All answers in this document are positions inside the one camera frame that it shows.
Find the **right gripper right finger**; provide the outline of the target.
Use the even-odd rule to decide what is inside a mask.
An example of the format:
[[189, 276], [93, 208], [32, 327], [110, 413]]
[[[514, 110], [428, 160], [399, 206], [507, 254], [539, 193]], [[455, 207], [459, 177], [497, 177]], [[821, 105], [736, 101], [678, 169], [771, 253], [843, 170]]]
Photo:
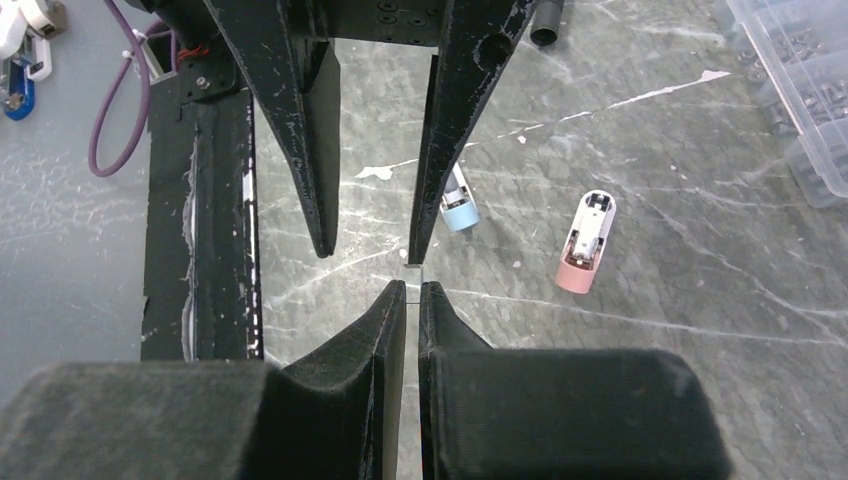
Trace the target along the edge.
[[732, 462], [690, 366], [657, 349], [496, 348], [423, 284], [427, 479], [727, 479]]

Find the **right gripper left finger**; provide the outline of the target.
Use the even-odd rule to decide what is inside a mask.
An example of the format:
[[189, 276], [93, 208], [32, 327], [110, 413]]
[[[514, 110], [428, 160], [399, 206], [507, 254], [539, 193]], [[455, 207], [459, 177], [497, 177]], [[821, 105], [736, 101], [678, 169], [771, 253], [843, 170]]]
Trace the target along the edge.
[[66, 363], [1, 414], [5, 479], [392, 479], [406, 287], [296, 362]]

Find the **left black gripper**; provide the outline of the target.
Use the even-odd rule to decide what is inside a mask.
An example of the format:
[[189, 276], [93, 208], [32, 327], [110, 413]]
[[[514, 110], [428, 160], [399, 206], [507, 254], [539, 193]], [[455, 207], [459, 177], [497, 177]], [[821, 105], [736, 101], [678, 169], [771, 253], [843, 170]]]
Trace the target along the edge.
[[432, 57], [407, 262], [421, 265], [449, 174], [531, 20], [532, 1], [209, 1], [206, 7], [286, 156], [315, 253], [338, 226], [339, 92], [331, 40], [438, 46]]

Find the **blue mini stapler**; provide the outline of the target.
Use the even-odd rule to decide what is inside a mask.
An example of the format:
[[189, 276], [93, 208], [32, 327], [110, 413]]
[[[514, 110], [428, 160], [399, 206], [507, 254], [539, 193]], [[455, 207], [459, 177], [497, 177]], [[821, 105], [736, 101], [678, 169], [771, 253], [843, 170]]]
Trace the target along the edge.
[[451, 233], [461, 232], [477, 225], [479, 210], [459, 163], [456, 163], [445, 183], [440, 212]]

